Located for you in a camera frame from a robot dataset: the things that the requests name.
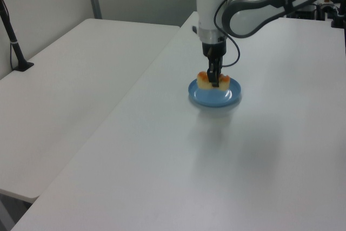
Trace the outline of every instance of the white table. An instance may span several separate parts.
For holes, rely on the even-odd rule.
[[[0,193],[33,202],[179,27],[88,19],[0,81]]]
[[[282,18],[237,39],[241,60],[223,72],[242,100],[212,109],[188,99],[208,64],[196,24],[194,13],[13,231],[346,227],[343,31]]]

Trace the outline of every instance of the black cable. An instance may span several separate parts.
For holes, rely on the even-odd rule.
[[[239,49],[238,44],[229,36],[229,34],[227,34],[224,30],[222,30],[222,29],[217,25],[217,23],[216,23],[216,16],[217,16],[217,14],[218,14],[220,8],[223,6],[223,4],[226,3],[227,1],[228,1],[228,0],[222,1],[222,3],[220,4],[220,6],[217,8],[217,10],[216,10],[216,12],[215,12],[215,15],[214,15],[214,25],[215,25],[215,27],[216,27],[221,33],[223,33],[229,40],[231,40],[231,41],[233,42],[234,46],[237,48],[238,57],[237,57],[237,59],[235,60],[234,63],[228,64],[228,65],[222,65],[221,68],[223,68],[223,67],[231,67],[231,66],[233,66],[234,64],[236,64],[236,63],[239,61],[239,59],[240,59],[240,49]]]

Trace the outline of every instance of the food item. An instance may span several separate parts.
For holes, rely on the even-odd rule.
[[[224,76],[223,74],[220,74],[218,78],[218,85],[219,87],[213,87],[212,84],[209,82],[207,72],[201,71],[197,75],[197,85],[200,89],[219,89],[221,91],[226,91],[229,88],[229,83],[231,81],[231,78],[229,76]]]

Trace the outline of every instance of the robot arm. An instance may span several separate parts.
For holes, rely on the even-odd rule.
[[[209,81],[218,87],[225,33],[237,38],[253,35],[262,26],[316,0],[197,0],[198,35],[209,60]]]

